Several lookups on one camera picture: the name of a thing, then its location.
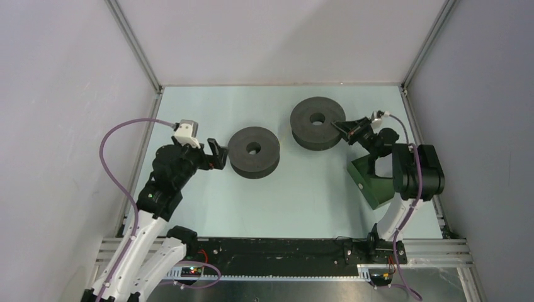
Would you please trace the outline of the dark grey spool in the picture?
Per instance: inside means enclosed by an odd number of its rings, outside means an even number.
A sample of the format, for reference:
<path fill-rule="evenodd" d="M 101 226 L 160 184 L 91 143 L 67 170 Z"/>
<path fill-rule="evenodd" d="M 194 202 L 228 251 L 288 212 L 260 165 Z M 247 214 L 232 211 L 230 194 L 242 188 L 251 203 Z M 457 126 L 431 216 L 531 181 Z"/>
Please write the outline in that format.
<path fill-rule="evenodd" d="M 343 107 L 335 100 L 315 96 L 299 102 L 290 114 L 290 127 L 295 141 L 312 151 L 327 150 L 341 140 L 341 134 L 332 125 L 345 121 Z"/>
<path fill-rule="evenodd" d="M 233 134 L 228 142 L 233 170 L 246 179 L 270 175 L 280 162 L 280 143 L 267 128 L 249 126 Z"/>

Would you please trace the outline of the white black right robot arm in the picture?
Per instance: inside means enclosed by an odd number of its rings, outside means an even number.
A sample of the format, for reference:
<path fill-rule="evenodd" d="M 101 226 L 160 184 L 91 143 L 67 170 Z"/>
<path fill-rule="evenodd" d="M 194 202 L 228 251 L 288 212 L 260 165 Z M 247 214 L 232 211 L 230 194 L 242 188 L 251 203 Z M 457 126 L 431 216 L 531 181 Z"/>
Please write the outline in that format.
<path fill-rule="evenodd" d="M 376 111 L 369 118 L 332 123 L 348 145 L 358 143 L 368 152 L 347 167 L 363 197 L 373 209 L 389 204 L 366 238 L 367 257 L 375 263 L 390 257 L 412 215 L 445 187 L 435 148 L 400 143 L 391 128 L 375 132 L 384 118 L 400 120 L 388 111 Z"/>

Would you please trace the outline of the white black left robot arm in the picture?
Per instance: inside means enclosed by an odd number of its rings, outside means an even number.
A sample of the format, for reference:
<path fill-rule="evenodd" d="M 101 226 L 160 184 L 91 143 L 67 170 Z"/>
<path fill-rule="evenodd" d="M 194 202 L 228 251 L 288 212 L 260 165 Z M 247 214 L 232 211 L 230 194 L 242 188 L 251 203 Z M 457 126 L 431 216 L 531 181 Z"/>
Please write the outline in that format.
<path fill-rule="evenodd" d="M 104 272 L 82 301 L 145 301 L 163 277 L 179 262 L 198 257 L 197 234 L 182 226 L 174 226 L 150 259 L 154 240 L 170 221 L 183 199 L 181 190 L 198 170 L 222 170 L 226 147 L 208 139 L 212 154 L 202 146 L 192 147 L 177 140 L 156 151 L 149 180 L 139 193 L 134 219 Z"/>

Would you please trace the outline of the green tray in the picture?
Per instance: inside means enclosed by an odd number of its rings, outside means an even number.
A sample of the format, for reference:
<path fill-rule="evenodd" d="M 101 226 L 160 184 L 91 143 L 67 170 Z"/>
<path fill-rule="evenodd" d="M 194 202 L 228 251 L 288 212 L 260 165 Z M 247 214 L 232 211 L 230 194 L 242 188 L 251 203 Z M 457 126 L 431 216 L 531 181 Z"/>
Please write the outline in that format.
<path fill-rule="evenodd" d="M 370 154 L 347 165 L 347 171 L 372 210 L 385 206 L 395 195 L 393 179 L 376 175 Z"/>

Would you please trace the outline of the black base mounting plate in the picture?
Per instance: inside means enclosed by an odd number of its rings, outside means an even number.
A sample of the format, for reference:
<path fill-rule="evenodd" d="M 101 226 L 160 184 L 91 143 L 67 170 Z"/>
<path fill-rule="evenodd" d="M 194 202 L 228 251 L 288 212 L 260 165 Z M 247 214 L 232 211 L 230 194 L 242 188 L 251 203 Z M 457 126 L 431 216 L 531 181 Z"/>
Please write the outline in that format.
<path fill-rule="evenodd" d="M 207 261 L 224 273 L 340 273 L 358 265 L 406 264 L 402 242 L 364 238 L 200 238 L 186 260 Z"/>

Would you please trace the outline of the left aluminium frame post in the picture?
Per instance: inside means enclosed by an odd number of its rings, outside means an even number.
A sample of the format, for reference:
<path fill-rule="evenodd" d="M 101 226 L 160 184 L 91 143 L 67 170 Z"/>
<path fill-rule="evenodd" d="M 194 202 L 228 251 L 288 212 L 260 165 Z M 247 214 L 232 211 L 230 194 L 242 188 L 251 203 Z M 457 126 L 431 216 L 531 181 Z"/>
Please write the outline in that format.
<path fill-rule="evenodd" d="M 156 94 L 160 94 L 162 91 L 162 84 L 154 72 L 154 69 L 149 62 L 149 58 L 146 56 L 139 39 L 136 37 L 134 29 L 132 28 L 121 4 L 117 0 L 104 0 L 110 13 L 118 25 L 118 28 L 122 32 L 126 43 L 129 45 L 134 57 L 136 58 L 142 72 L 146 76 L 149 84 L 153 88 Z"/>

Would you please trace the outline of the aluminium frame post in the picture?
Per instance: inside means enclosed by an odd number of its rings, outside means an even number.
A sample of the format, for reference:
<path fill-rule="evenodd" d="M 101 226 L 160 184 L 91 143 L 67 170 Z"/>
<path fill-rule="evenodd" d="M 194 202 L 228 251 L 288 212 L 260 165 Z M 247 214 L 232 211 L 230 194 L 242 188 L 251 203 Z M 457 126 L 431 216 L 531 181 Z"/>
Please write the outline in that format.
<path fill-rule="evenodd" d="M 160 94 L 162 91 L 162 84 L 154 72 L 154 69 L 149 62 L 149 58 L 146 56 L 139 39 L 136 37 L 134 29 L 132 28 L 121 4 L 117 0 L 104 0 L 110 13 L 118 25 L 118 28 L 122 32 L 126 43 L 129 45 L 134 57 L 136 58 L 142 72 L 146 76 L 149 84 L 153 88 L 156 94 Z"/>
<path fill-rule="evenodd" d="M 433 24 L 423 40 L 423 44 L 419 48 L 415 59 L 410 64 L 409 69 L 400 85 L 403 95 L 407 96 L 412 80 L 416 76 L 420 66 L 423 64 L 424 59 L 429 54 L 432 46 L 435 44 L 438 35 L 441 33 L 457 4 L 457 0 L 446 0 L 440 8 L 437 17 L 433 21 Z"/>

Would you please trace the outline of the right aluminium frame post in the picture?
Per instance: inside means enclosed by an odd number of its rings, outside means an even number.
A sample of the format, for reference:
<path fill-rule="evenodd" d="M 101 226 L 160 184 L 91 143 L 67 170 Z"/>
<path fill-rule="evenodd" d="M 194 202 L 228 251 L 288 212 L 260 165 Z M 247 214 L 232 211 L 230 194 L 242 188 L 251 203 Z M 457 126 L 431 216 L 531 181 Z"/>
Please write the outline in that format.
<path fill-rule="evenodd" d="M 403 95 L 407 96 L 412 80 L 416 76 L 420 66 L 423 64 L 424 59 L 429 54 L 432 46 L 435 44 L 438 35 L 441 33 L 457 4 L 457 0 L 446 0 L 440 8 L 437 17 L 433 21 L 433 24 L 423 40 L 423 44 L 419 48 L 415 59 L 410 64 L 409 69 L 400 85 Z"/>

